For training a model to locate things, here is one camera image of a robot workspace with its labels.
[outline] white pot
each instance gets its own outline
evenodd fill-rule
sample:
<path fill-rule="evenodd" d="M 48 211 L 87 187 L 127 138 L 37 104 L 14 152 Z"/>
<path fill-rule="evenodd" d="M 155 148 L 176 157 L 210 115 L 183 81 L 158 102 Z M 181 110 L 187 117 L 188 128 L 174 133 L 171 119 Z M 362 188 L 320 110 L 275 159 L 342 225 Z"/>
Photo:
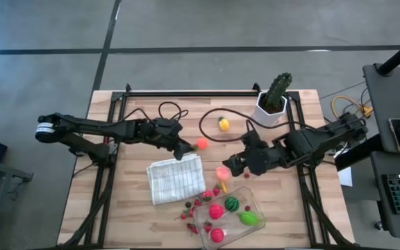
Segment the white pot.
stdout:
<path fill-rule="evenodd" d="M 282 97 L 282 111 L 278 112 L 278 113 L 274 113 L 274 114 L 269 114 L 266 111 L 263 110 L 263 108 L 261 108 L 258 103 L 260 101 L 260 98 L 262 95 L 264 95 L 267 91 L 263 91 L 260 92 L 257 98 L 257 102 L 256 102 L 256 107 L 254 108 L 254 112 L 252 117 L 259 123 L 265 125 L 265 126 L 273 126 L 278 119 L 285 114 L 286 111 L 286 102 L 287 99 L 285 97 Z"/>

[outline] cactus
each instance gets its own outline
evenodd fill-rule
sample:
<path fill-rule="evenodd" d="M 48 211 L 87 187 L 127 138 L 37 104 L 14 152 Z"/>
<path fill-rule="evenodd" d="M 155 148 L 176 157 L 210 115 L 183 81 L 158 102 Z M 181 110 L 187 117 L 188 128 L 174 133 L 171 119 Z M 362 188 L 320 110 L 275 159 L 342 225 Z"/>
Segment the cactus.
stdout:
<path fill-rule="evenodd" d="M 291 73 L 283 73 L 278 75 L 265 96 L 265 107 L 269 109 L 276 109 L 282 95 L 285 93 L 288 86 L 292 81 Z"/>

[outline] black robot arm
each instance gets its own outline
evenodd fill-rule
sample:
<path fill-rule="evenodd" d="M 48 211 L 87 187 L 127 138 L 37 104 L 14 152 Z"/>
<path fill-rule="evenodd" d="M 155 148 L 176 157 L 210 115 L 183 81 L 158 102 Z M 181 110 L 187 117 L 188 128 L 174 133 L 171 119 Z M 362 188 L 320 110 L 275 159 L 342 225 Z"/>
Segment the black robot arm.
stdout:
<path fill-rule="evenodd" d="M 245 167 L 248 167 L 251 173 L 260 176 L 279 166 L 318 166 L 325 152 L 341 142 L 359 141 L 367 132 L 362 120 L 349 113 L 343 114 L 336 122 L 315 130 L 303 128 L 291 131 L 273 140 L 272 147 L 260 139 L 257 131 L 251 130 L 242 137 L 245 150 L 224 160 L 223 164 L 231 170 L 233 176 L 242 174 Z"/>
<path fill-rule="evenodd" d="M 69 146 L 72 153 L 87 153 L 95 162 L 108 160 L 110 148 L 107 143 L 95 144 L 75 133 L 107 136 L 126 144 L 145 143 L 162 147 L 173 151 L 177 160 L 184 153 L 194 150 L 189 142 L 178 136 L 183 127 L 175 119 L 159 117 L 109 123 L 55 113 L 39 116 L 38 122 L 35 134 L 37 140 L 44 143 L 61 142 Z"/>

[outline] caster wheel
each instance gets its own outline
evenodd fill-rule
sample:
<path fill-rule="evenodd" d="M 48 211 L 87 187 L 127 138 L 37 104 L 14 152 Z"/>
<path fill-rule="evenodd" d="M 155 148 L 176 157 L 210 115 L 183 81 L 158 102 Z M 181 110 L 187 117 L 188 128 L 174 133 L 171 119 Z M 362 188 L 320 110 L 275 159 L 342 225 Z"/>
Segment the caster wheel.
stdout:
<path fill-rule="evenodd" d="M 378 231 L 382 232 L 383 231 L 382 222 L 376 222 L 374 224 L 374 228 L 377 229 Z"/>

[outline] white towel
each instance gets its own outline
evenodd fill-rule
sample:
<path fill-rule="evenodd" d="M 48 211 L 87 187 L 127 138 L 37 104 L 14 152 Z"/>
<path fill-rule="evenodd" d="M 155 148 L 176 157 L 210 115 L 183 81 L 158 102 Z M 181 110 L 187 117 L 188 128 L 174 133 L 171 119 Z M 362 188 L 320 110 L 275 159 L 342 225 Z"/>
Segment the white towel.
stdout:
<path fill-rule="evenodd" d="M 191 153 L 181 160 L 154 162 L 146 170 L 153 205 L 184 200 L 206 190 L 197 154 Z"/>

